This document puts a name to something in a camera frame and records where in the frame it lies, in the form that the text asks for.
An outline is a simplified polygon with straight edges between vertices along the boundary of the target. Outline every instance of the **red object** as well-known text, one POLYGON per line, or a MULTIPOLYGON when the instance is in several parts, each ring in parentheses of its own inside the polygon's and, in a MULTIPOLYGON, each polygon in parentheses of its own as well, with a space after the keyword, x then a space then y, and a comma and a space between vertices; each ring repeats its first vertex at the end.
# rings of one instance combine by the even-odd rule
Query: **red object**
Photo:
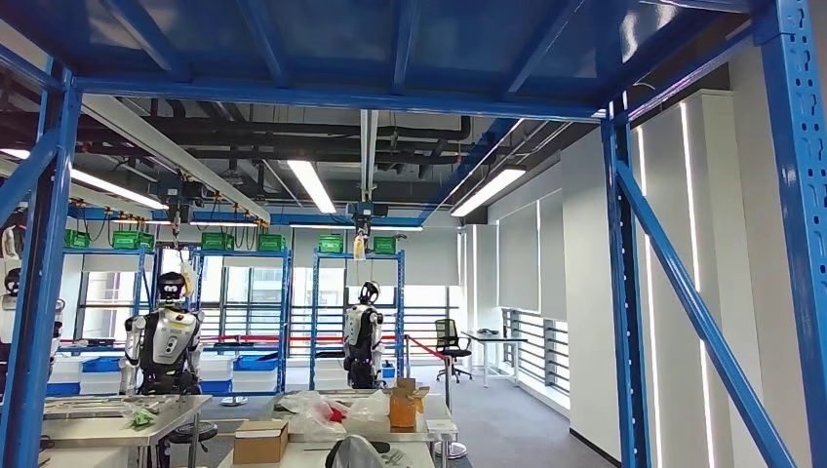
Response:
POLYGON ((339 411, 336 408, 331 408, 331 411, 332 411, 332 413, 331 413, 331 421, 332 422, 341 422, 342 420, 344 420, 344 413, 343 412, 339 411))

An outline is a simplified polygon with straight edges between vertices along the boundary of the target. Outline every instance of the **black chair backrest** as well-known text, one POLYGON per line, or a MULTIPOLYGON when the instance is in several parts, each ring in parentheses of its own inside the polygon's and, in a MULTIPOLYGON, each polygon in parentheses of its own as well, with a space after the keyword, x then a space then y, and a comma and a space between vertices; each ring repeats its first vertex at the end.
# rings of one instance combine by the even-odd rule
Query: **black chair backrest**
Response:
POLYGON ((434 322, 437 328, 437 348, 459 347, 459 334, 453 319, 440 319, 434 322))

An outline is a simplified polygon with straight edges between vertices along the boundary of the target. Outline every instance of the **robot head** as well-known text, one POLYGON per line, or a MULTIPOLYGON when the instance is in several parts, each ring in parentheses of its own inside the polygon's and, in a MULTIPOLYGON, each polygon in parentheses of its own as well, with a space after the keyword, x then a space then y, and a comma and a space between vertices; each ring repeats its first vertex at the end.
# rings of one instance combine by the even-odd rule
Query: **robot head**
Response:
POLYGON ((6 285, 6 291, 9 292, 11 297, 18 296, 18 289, 20 288, 20 269, 19 268, 12 268, 6 273, 6 280, 4 281, 6 285))
POLYGON ((158 297, 163 301, 181 300, 185 286, 183 275, 170 271, 158 277, 158 297))
POLYGON ((359 291, 359 303, 373 305, 377 299, 379 299, 379 283, 376 281, 366 281, 359 291))

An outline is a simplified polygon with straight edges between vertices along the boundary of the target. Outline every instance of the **ceiling light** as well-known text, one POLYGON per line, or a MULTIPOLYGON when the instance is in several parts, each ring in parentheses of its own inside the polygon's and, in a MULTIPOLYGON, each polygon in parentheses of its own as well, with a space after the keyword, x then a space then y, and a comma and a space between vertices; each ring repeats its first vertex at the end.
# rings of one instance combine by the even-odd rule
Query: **ceiling light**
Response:
POLYGON ((496 175, 496 177, 485 184, 477 193, 465 200, 465 202, 459 205, 458 208, 455 208, 451 212, 451 216, 462 217, 468 215, 525 173, 526 168, 523 167, 506 167, 502 170, 502 172, 496 175))
MULTIPOLYGON (((9 156, 14 156, 18 159, 26 159, 29 155, 29 152, 24 149, 0 149, 0 151, 3 151, 9 156)), ((133 202, 140 203, 153 210, 166 210, 169 208, 168 206, 158 202, 157 200, 153 200, 147 196, 133 192, 132 190, 128 190, 124 187, 115 185, 114 183, 107 182, 106 180, 103 180, 102 178, 97 178, 94 175, 89 175, 76 169, 72 169, 71 175, 72 178, 79 182, 88 183, 93 187, 97 187, 105 192, 114 193, 115 195, 119 195, 128 200, 132 200, 133 202)))
POLYGON ((156 224, 161 226, 169 226, 171 223, 169 221, 162 221, 162 220, 149 220, 149 221, 138 221, 137 219, 112 219, 112 222, 116 222, 118 224, 156 224))
POLYGON ((316 170, 313 169, 313 165, 308 161, 297 160, 290 160, 287 164, 293 170, 301 185, 304 186, 304 190, 313 199, 313 203, 316 204, 319 211, 327 214, 335 213, 334 203, 331 201, 331 197, 328 196, 328 192, 325 191, 325 187, 322 185, 319 175, 316 174, 316 170))
MULTIPOLYGON (((351 224, 291 224, 290 227, 327 230, 342 229, 346 231, 353 231, 356 229, 356 226, 351 224)), ((371 226, 371 230, 420 232, 422 230, 422 226, 371 226)))
POLYGON ((220 226, 220 227, 256 227, 254 222, 232 222, 232 221, 189 221, 190 226, 220 226))

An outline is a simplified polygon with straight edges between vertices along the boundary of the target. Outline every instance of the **table leg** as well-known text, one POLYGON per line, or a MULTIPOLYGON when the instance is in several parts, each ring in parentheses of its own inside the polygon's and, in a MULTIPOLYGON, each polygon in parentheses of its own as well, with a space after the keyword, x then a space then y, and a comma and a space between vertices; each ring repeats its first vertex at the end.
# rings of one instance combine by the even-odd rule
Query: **table leg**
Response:
POLYGON ((451 454, 451 442, 443 441, 442 444, 442 468, 448 468, 448 456, 451 454))
POLYGON ((483 387, 489 388, 489 344, 483 345, 483 387))
POLYGON ((520 385, 520 343, 514 343, 514 386, 520 385))
POLYGON ((192 417, 192 443, 189 445, 189 456, 186 459, 187 468, 195 468, 195 460, 198 458, 198 433, 200 423, 201 412, 198 411, 192 417))

